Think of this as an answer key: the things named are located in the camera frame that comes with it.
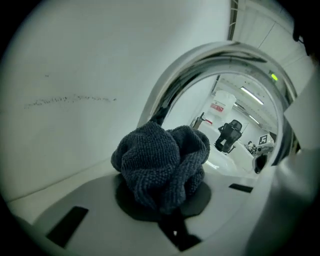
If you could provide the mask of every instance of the black rectangular cutout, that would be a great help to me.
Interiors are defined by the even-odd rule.
[[[83,207],[73,207],[55,225],[55,227],[46,235],[46,237],[56,245],[64,248],[88,211],[88,209]]]
[[[245,186],[245,185],[240,185],[240,184],[235,184],[235,183],[231,184],[229,186],[229,188],[234,189],[234,190],[240,190],[240,191],[243,191],[246,193],[251,193],[251,191],[254,189],[251,186]]]

